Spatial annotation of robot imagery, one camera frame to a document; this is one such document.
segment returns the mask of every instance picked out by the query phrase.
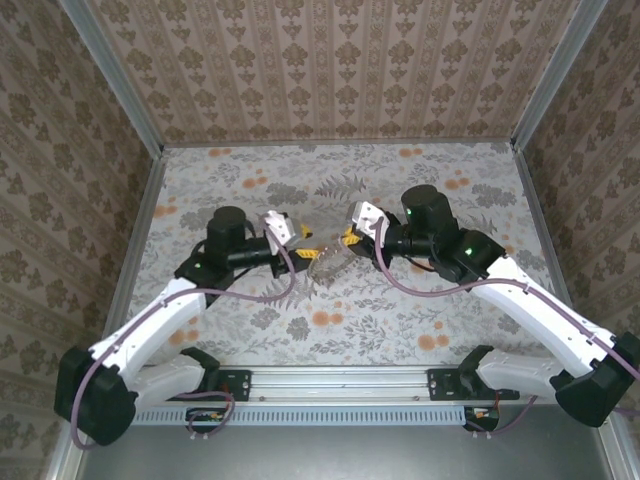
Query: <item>wire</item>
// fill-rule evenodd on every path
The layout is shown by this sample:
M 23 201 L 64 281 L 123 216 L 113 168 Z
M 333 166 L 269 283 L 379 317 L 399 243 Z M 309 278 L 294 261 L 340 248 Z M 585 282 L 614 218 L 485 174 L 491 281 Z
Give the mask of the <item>wire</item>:
M 212 436 L 220 433 L 220 430 L 222 430 L 227 425 L 229 420 L 231 420 L 231 417 L 233 416 L 233 412 L 236 409 L 236 399 L 233 398 L 233 395 L 231 395 L 228 392 L 212 391 L 212 392 L 199 392 L 199 393 L 182 393 L 180 395 L 176 395 L 176 397 L 184 398 L 184 399 L 223 397 L 228 402 L 229 408 L 227 410 L 227 414 L 220 421 L 220 423 L 212 431 L 207 432 L 206 435 Z M 189 433 L 191 433 L 191 438 L 195 438 L 195 435 L 197 434 L 197 432 L 193 429 L 193 422 L 197 417 L 208 412 L 206 410 L 202 410 L 202 411 L 196 411 L 192 413 L 193 415 L 189 417 L 189 421 L 187 423 L 187 430 L 189 430 Z
M 376 258 L 378 259 L 378 263 L 380 264 L 380 270 L 382 271 L 382 274 L 387 278 L 387 280 L 389 280 L 389 283 L 391 283 L 398 290 L 404 293 L 407 293 L 409 295 L 414 295 L 416 297 L 437 298 L 437 297 L 443 297 L 446 295 L 451 295 L 452 293 L 467 291 L 473 287 L 480 287 L 482 285 L 504 284 L 504 285 L 511 285 L 514 287 L 521 288 L 522 290 L 530 293 L 534 297 L 541 300 L 545 305 L 547 305 L 554 312 L 560 315 L 563 319 L 565 319 L 567 322 L 573 325 L 576 328 L 576 330 L 578 330 L 582 335 L 588 337 L 592 343 L 596 344 L 597 346 L 602 348 L 605 352 L 607 352 L 607 354 L 611 356 L 616 362 L 618 362 L 622 366 L 622 368 L 624 368 L 627 372 L 629 372 L 634 379 L 640 381 L 640 372 L 636 370 L 624 358 L 622 358 L 618 352 L 613 350 L 609 345 L 607 345 L 599 337 L 595 336 L 593 332 L 591 332 L 591 330 L 586 328 L 584 325 L 582 325 L 582 323 L 580 323 L 578 320 L 573 318 L 572 315 L 570 315 L 563 308 L 557 305 L 553 300 L 548 298 L 545 293 L 539 291 L 534 287 L 531 287 L 527 283 L 519 282 L 517 280 L 513 280 L 509 278 L 487 278 L 484 280 L 465 283 L 464 285 L 459 285 L 457 287 L 449 288 L 446 290 L 435 291 L 435 292 L 421 292 L 419 290 L 413 290 L 411 288 L 405 287 L 400 282 L 398 282 L 395 278 L 393 278 L 393 275 L 391 275 L 391 272 L 384 264 L 384 259 L 382 257 L 382 246 L 380 245 L 380 237 L 382 232 L 382 218 L 380 218 L 376 222 L 376 224 L 374 225 L 374 228 L 375 228 L 374 246 L 375 246 Z
M 625 417 L 640 417 L 640 410 L 630 410 L 628 408 L 616 407 L 614 412 L 624 415 Z
M 160 309 L 164 308 L 166 305 L 168 305 L 169 303 L 177 300 L 180 297 L 184 297 L 185 295 L 191 295 L 191 294 L 200 294 L 200 293 L 204 293 L 204 294 L 209 294 L 209 295 L 217 295 L 217 296 L 227 296 L 227 297 L 232 297 L 232 298 L 238 298 L 240 300 L 249 300 L 249 301 L 255 301 L 258 303 L 269 303 L 269 302 L 274 302 L 274 301 L 278 301 L 281 300 L 283 298 L 285 298 L 287 295 L 289 295 L 292 291 L 293 288 L 295 287 L 296 284 L 296 269 L 293 265 L 293 261 L 291 260 L 291 258 L 289 257 L 289 253 L 287 252 L 287 250 L 284 248 L 284 246 L 280 243 L 280 240 L 278 239 L 278 237 L 271 232 L 271 230 L 269 230 L 268 225 L 265 225 L 265 235 L 269 236 L 271 238 L 271 240 L 273 240 L 276 244 L 276 246 L 278 247 L 278 252 L 280 253 L 280 255 L 282 255 L 282 257 L 284 258 L 285 263 L 287 264 L 287 267 L 289 268 L 289 272 L 291 273 L 291 282 L 289 283 L 289 286 L 282 292 L 279 293 L 277 295 L 273 295 L 273 296 L 268 296 L 268 297 L 256 297 L 253 295 L 246 295 L 244 293 L 236 293 L 236 292 L 228 292 L 226 290 L 215 290 L 213 288 L 189 288 L 186 290 L 182 290 L 180 292 L 176 292 L 172 295 L 169 295 L 168 297 L 166 297 L 163 301 L 156 303 L 153 307 L 151 307 L 149 310 L 147 310 L 143 315 L 140 316 L 140 318 L 138 318 L 127 330 L 124 331 L 124 333 L 122 333 L 122 335 L 120 335 L 120 337 L 114 341 L 109 348 L 107 348 L 104 353 L 95 360 L 95 362 L 93 362 L 93 364 L 89 367 L 89 369 L 87 370 L 87 373 L 85 373 L 84 377 L 82 378 L 82 381 L 80 382 L 80 385 L 78 386 L 78 390 L 76 392 L 76 396 L 73 399 L 73 406 L 71 408 L 71 440 L 73 440 L 73 443 L 76 447 L 78 447 L 80 450 L 89 450 L 91 448 L 94 448 L 97 446 L 97 444 L 85 444 L 80 440 L 80 436 L 78 433 L 78 415 L 80 412 L 80 403 L 82 400 L 82 397 L 84 396 L 84 392 L 87 389 L 87 385 L 89 384 L 89 381 L 91 380 L 91 378 L 93 377 L 93 375 L 95 375 L 96 371 L 98 370 L 98 368 L 100 367 L 100 365 L 103 364 L 103 362 L 109 358 L 109 356 L 114 353 L 119 347 L 120 345 L 122 345 L 124 343 L 124 341 L 129 338 L 129 336 L 131 336 L 131 334 L 140 326 L 142 325 L 144 322 L 146 322 L 152 315 L 154 315 L 157 311 L 159 311 Z
M 409 262 L 414 267 L 418 267 L 420 270 L 424 270 L 425 272 L 435 272 L 435 269 L 433 267 L 430 267 L 430 266 L 427 266 L 427 265 L 422 265 L 421 263 L 416 262 L 411 257 L 407 257 L 406 255 L 402 255 L 402 258 L 404 258 L 407 262 Z
M 493 404 L 493 409 L 498 412 L 498 418 L 500 417 L 500 394 L 496 390 L 496 401 Z
M 433 240 L 433 237 L 431 237 L 430 249 L 433 260 L 436 262 L 436 264 L 440 264 L 440 259 L 438 258 L 438 253 L 436 252 L 436 242 Z
M 470 420 L 467 420 L 467 424 L 472 426 L 476 430 L 479 430 L 481 432 L 486 433 L 487 434 L 487 438 L 491 437 L 493 435 L 501 435 L 503 433 L 507 433 L 509 430 L 511 430 L 513 427 L 515 427 L 518 423 L 520 423 L 520 421 L 524 418 L 524 416 L 531 409 L 531 407 L 533 407 L 533 404 L 536 403 L 537 399 L 538 399 L 537 395 L 532 396 L 529 399 L 529 402 L 527 403 L 527 406 L 522 409 L 522 411 L 518 414 L 518 416 L 512 422 L 510 422 L 509 424 L 505 425 L 504 427 L 501 427 L 501 428 L 498 428 L 497 430 L 494 430 L 493 432 L 487 431 L 486 429 L 482 428 L 477 423 L 474 423 L 474 422 L 472 422 Z
M 246 222 L 244 222 L 244 228 L 249 230 L 249 233 L 251 233 L 251 236 L 253 238 L 256 238 L 256 229 L 253 228 L 253 223 L 251 223 L 249 220 L 247 220 Z

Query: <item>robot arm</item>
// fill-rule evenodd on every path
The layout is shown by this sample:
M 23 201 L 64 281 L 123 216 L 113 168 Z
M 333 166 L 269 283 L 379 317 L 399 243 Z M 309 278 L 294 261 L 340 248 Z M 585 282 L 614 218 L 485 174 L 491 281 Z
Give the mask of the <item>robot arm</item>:
M 310 234 L 303 225 L 275 211 L 269 211 L 262 221 L 285 247 Z M 143 366 L 177 329 L 202 314 L 219 297 L 190 293 L 167 302 L 148 318 L 146 316 L 168 297 L 184 290 L 227 290 L 235 280 L 235 270 L 240 268 L 270 265 L 276 278 L 286 272 L 284 259 L 271 236 L 245 238 L 248 226 L 241 209 L 222 207 L 216 210 L 207 225 L 207 238 L 200 245 L 204 246 L 203 251 L 199 246 L 192 252 L 155 300 L 118 331 L 88 350 L 72 348 L 65 353 L 56 385 L 56 413 L 70 420 L 80 382 L 88 369 L 105 355 L 82 396 L 78 415 L 79 428 L 100 445 L 108 445 L 119 438 L 137 411 L 184 392 L 200 388 L 211 390 L 206 388 L 211 384 L 207 377 L 217 375 L 219 363 L 196 348 L 183 350 L 170 362 L 148 368 Z M 308 257 L 298 255 L 296 251 L 288 253 L 296 271 L 308 267 Z M 131 330 L 143 316 L 146 320 Z
M 351 246 L 380 269 L 374 252 L 374 225 L 382 219 L 382 260 L 388 267 L 394 256 L 428 258 L 440 277 L 461 286 L 483 279 L 516 280 L 526 289 L 495 283 L 473 286 L 470 291 L 509 314 L 553 354 L 534 358 L 477 347 L 460 368 L 461 383 L 470 393 L 476 387 L 510 389 L 555 397 L 578 421 L 600 426 L 633 382 L 631 375 L 595 345 L 599 339 L 634 368 L 640 364 L 640 340 L 630 333 L 616 338 L 562 304 L 534 282 L 505 250 L 479 231 L 460 228 L 447 198 L 431 185 L 413 187 L 402 195 L 407 224 L 368 202 L 349 211 L 353 231 L 362 241 Z M 535 289 L 580 322 L 590 332 L 583 335 L 549 305 L 527 290 Z

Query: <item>floral tablecloth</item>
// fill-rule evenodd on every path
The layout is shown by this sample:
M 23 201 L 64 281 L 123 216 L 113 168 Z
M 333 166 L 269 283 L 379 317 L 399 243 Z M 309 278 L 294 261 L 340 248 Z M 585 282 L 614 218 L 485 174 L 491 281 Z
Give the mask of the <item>floral tablecloth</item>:
M 511 149 L 506 143 L 362 144 L 168 149 L 130 315 L 151 301 L 205 236 L 223 205 L 255 220 L 286 211 L 329 245 L 355 200 L 400 213 L 409 187 L 430 183 L 449 197 L 460 224 L 491 235 L 545 287 L 551 281 Z M 402 259 L 393 274 L 417 289 L 447 283 Z M 543 348 L 508 316 L 472 294 L 426 300 L 394 290 L 359 259 L 326 288 L 300 274 L 294 292 L 272 304 L 221 298 L 176 331 L 154 357 L 196 345 L 227 365 L 457 363 L 480 343 L 519 353 Z M 289 281 L 254 270 L 232 289 L 265 295 Z

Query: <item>yellow object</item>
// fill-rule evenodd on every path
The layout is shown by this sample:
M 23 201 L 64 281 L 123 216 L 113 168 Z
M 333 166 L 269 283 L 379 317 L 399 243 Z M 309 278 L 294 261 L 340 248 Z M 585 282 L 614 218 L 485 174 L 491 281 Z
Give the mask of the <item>yellow object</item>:
M 302 236 L 304 238 L 309 238 L 313 232 L 309 227 L 307 227 L 304 223 L 302 224 Z
M 298 248 L 296 249 L 296 253 L 301 258 L 316 258 L 320 254 L 318 250 L 313 248 Z
M 350 245 L 355 245 L 360 241 L 360 237 L 353 233 L 353 228 L 349 227 L 342 235 L 342 242 L 348 247 Z

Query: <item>wall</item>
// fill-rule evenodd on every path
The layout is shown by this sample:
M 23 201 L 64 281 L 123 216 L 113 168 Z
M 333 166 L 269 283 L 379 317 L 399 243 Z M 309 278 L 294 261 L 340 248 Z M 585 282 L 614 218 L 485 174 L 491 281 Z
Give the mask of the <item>wall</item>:
M 525 151 L 575 306 L 636 335 L 639 6 L 609 2 Z
M 510 136 L 578 0 L 91 0 L 170 144 Z
M 64 351 L 95 341 L 150 159 L 55 1 L 0 2 L 0 478 L 36 478 Z

